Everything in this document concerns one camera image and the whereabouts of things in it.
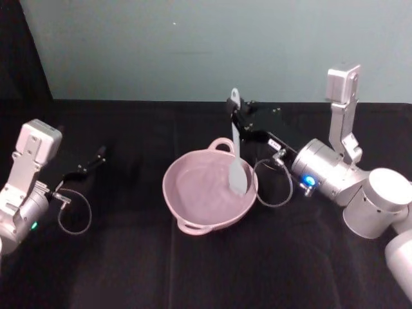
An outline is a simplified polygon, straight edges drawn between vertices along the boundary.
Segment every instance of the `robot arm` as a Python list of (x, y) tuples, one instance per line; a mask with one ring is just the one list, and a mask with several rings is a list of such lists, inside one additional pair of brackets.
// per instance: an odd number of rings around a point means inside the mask
[(251, 102), (242, 102), (243, 106), (237, 108), (230, 99), (227, 102), (240, 137), (265, 143), (275, 153), (282, 152), (283, 161), (305, 189), (305, 196), (316, 188), (345, 207), (343, 218), (352, 232), (374, 239), (389, 226), (394, 227), (399, 235), (385, 249), (386, 262), (412, 301), (412, 184), (390, 169), (368, 172), (356, 166), (362, 157), (352, 133), (359, 68), (334, 68), (328, 72), (326, 98), (332, 101), (332, 148), (286, 126), (280, 109), (259, 108)]
[[(0, 254), (13, 252), (47, 211), (50, 190), (37, 179), (41, 169), (56, 155), (61, 140), (60, 131), (40, 120), (22, 126), (12, 154), (14, 164), (0, 192)], [(70, 203), (60, 197), (64, 203)]]

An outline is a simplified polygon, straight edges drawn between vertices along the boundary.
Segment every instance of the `bowl handle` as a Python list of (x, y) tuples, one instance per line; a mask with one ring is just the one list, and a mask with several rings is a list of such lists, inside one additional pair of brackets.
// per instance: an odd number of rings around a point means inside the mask
[(209, 232), (212, 232), (212, 227), (211, 226), (204, 226), (204, 227), (192, 227), (189, 224), (186, 224), (186, 222), (178, 220), (178, 228), (186, 234), (192, 235), (192, 236), (200, 236), (207, 234)]
[(234, 155), (234, 144), (232, 140), (229, 140), (228, 138), (225, 137), (219, 137), (215, 139), (211, 145), (209, 146), (208, 149), (216, 149), (219, 145), (226, 145), (230, 149), (230, 153)]

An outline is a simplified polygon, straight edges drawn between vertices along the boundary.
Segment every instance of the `gray spatula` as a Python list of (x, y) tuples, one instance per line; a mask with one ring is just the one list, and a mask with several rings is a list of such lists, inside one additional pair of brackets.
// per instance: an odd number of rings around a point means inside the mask
[[(230, 99), (238, 105), (240, 108), (240, 95), (239, 91), (234, 88)], [(231, 165), (229, 166), (229, 187), (230, 189), (238, 195), (245, 195), (247, 192), (247, 175), (243, 169), (240, 160), (240, 138), (239, 131), (234, 124), (232, 124), (232, 135), (234, 144), (234, 154), (235, 158)]]

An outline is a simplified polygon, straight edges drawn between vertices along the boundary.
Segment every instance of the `black table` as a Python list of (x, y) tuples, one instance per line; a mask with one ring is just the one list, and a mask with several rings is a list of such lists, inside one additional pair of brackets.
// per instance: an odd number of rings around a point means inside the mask
[[(327, 104), (281, 104), (286, 121), (327, 142)], [(186, 152), (230, 137), (224, 103), (55, 101), (0, 104), (0, 180), (21, 125), (64, 125), (61, 149), (42, 172), (53, 184), (102, 144), (107, 164), (84, 183), (92, 228), (63, 233), (58, 203), (13, 255), (4, 257), (0, 308), (412, 308), (386, 268), (389, 229), (374, 241), (351, 233), (342, 209), (301, 192), (272, 210), (258, 202), (236, 225), (194, 238), (181, 233), (162, 195), (162, 177)], [(359, 104), (360, 167), (389, 167), (412, 179), (412, 105)], [(253, 158), (256, 147), (243, 147)], [(262, 195), (283, 184), (259, 172)]]

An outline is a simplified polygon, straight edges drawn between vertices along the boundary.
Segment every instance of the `blue led light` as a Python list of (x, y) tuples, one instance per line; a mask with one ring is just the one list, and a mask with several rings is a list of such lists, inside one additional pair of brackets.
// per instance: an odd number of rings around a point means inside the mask
[(305, 185), (308, 185), (310, 187), (313, 187), (316, 184), (315, 178), (313, 178), (312, 176), (303, 177), (303, 182)]

